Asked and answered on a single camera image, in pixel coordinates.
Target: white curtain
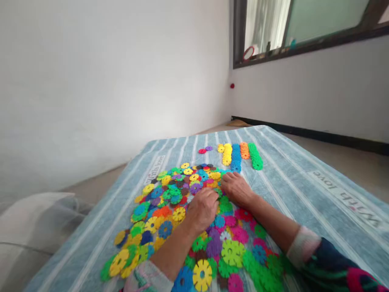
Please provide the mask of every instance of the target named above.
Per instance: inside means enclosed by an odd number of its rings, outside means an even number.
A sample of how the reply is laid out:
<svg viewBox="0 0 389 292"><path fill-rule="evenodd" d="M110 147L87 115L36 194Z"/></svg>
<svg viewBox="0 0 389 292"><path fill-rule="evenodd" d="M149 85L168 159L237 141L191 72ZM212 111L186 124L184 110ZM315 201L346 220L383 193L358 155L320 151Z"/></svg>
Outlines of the white curtain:
<svg viewBox="0 0 389 292"><path fill-rule="evenodd" d="M259 53L282 46L290 0L248 0L244 47L258 47Z"/></svg>

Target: mattress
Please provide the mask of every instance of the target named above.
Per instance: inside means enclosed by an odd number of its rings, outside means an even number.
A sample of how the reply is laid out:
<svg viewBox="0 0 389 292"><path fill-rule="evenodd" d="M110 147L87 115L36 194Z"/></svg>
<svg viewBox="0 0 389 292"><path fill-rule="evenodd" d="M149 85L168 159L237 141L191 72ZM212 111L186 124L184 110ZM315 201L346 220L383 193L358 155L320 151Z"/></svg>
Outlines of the mattress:
<svg viewBox="0 0 389 292"><path fill-rule="evenodd" d="M389 285L389 206L272 128L254 126L147 143L26 291L118 291L124 280L102 282L100 271L118 252L113 241L130 227L130 215L138 205L134 199L144 186L161 171L185 162L228 169L217 146L241 142L255 143L263 159L260 171L253 169L250 159L242 160L241 175L257 194ZM200 154L206 146L214 150ZM271 238L266 240L279 252ZM255 291L249 276L242 279L246 290ZM299 275L286 275L283 285L286 291L307 290ZM210 290L219 290L216 280Z"/></svg>

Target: patterned sleeve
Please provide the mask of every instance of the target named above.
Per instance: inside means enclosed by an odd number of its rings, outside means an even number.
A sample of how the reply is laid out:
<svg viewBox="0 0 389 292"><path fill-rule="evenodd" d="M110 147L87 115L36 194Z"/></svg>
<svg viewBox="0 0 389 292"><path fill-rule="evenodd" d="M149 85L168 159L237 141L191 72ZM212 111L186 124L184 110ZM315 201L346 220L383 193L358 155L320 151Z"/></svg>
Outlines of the patterned sleeve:
<svg viewBox="0 0 389 292"><path fill-rule="evenodd" d="M287 256L315 291L389 292L328 240L306 227L301 227Z"/></svg>
<svg viewBox="0 0 389 292"><path fill-rule="evenodd" d="M137 266L127 278L124 292L170 292L173 282L170 281L151 261Z"/></svg>

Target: forearm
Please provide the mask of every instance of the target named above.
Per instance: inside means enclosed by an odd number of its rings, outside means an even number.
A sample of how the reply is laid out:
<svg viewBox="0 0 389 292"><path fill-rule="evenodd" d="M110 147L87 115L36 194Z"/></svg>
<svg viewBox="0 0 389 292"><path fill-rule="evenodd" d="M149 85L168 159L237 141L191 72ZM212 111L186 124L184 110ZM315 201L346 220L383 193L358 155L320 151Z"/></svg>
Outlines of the forearm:
<svg viewBox="0 0 389 292"><path fill-rule="evenodd" d="M271 238L287 253L299 232L300 225L273 208L262 197L255 194L249 211L266 229Z"/></svg>
<svg viewBox="0 0 389 292"><path fill-rule="evenodd" d="M150 258L150 261L174 282L196 237L190 223L185 219Z"/></svg>

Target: hand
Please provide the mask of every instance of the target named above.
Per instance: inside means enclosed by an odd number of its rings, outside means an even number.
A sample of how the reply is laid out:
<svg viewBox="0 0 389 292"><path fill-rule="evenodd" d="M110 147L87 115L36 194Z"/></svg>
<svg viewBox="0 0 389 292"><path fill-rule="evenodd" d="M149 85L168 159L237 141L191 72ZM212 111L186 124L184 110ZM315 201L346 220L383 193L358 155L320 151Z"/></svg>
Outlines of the hand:
<svg viewBox="0 0 389 292"><path fill-rule="evenodd" d="M237 172L227 172L223 175L222 190L235 205L246 210L250 210L253 201L259 198Z"/></svg>
<svg viewBox="0 0 389 292"><path fill-rule="evenodd" d="M190 202L185 221L194 235L199 236L215 220L219 195L212 189L204 188Z"/></svg>

